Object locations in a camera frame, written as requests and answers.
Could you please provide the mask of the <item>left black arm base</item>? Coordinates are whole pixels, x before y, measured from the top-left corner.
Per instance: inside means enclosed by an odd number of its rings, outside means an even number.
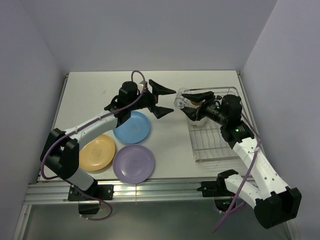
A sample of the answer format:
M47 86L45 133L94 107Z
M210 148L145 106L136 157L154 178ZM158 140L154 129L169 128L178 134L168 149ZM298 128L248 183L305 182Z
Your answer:
M90 221L101 221L109 218L113 213L112 206L107 202L113 199L113 195L114 186L112 184L94 184L86 191L71 185L67 200L78 202L78 213L82 218ZM104 217L94 217L103 207L107 207L109 213Z

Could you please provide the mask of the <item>flower patterned small dish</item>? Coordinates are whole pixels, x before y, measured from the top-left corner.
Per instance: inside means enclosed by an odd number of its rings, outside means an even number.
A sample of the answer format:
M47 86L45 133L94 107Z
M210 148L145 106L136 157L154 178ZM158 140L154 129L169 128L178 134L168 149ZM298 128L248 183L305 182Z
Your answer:
M195 121L193 121L193 120L188 120L188 122L192 125L192 126L197 126L197 127L202 127L205 123L206 123L206 121L207 121L207 118L206 117L204 117L204 118L202 118L202 119L200 119L200 120L195 120Z

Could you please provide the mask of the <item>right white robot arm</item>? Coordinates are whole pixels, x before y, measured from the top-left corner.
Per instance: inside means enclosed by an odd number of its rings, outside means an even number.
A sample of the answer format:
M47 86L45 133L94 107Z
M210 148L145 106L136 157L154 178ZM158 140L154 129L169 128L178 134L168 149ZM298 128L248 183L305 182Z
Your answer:
M254 134L242 113L242 99L232 94L216 96L212 91L181 96L198 104L196 108L181 108L185 115L194 122L208 118L220 124L222 138L247 167L244 177L233 169L218 175L217 191L222 195L234 193L234 197L215 229L238 209L234 206L237 198L253 208L256 219L265 229L295 219L302 194L280 177L264 155L261 138Z

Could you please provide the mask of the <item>purple plastic plate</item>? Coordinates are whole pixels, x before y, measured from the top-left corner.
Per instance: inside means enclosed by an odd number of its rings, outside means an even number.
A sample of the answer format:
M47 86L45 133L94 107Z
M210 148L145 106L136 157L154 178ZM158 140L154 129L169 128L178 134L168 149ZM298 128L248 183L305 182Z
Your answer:
M120 181L135 185L142 183L153 173L155 157L145 146L131 144L115 154L112 167Z

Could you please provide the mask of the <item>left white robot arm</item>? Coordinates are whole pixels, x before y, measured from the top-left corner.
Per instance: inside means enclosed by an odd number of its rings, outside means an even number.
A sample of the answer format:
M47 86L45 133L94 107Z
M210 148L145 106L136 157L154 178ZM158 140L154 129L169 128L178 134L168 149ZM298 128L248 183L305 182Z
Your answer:
M86 200L95 198L98 183L80 167L80 150L103 133L124 124L131 117L132 111L148 109L157 119L173 112L172 108L157 106L157 103L159 96L175 93L175 90L151 79L140 85L134 81L124 82L118 94L101 113L82 125L68 130L55 128L49 133L40 157L42 177L49 179L44 172L47 167L57 178L78 188L79 194Z

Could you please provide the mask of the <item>blue plastic plate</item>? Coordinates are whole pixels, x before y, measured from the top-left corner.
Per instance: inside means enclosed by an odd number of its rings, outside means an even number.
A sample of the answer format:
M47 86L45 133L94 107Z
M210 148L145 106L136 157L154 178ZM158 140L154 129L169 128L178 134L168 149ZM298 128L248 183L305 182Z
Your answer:
M114 136L124 144L143 141L151 130L150 120L141 112L132 111L130 118L113 130Z

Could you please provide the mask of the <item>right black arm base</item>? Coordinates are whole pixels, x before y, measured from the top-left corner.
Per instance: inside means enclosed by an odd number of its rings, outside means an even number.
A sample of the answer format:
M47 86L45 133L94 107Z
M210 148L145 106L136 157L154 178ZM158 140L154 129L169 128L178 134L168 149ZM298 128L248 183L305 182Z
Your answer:
M226 212L232 203L235 193L227 190L225 179L237 174L238 172L233 169L223 171L218 174L216 180L202 181L200 183L201 187L199 187L197 191L201 192L204 198L229 197L229 199L218 199L214 201L215 206L219 211Z

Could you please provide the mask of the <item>orange plastic plate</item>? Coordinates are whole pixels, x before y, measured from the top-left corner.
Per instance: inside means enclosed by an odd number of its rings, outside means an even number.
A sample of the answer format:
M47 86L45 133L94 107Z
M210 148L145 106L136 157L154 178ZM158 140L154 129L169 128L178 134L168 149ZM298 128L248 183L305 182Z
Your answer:
M79 166L86 171L99 171L108 166L116 153L112 138L102 134L86 144L79 152Z

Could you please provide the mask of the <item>small clear glass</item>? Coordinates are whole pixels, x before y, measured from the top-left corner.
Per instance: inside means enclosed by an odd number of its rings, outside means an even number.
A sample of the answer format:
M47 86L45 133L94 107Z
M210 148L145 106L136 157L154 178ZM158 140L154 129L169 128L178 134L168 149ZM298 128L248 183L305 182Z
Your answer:
M183 109L184 107L189 106L189 100L182 96L182 94L187 94L188 92L189 92L189 89L184 87L180 88L177 91L174 102L173 102L176 108Z

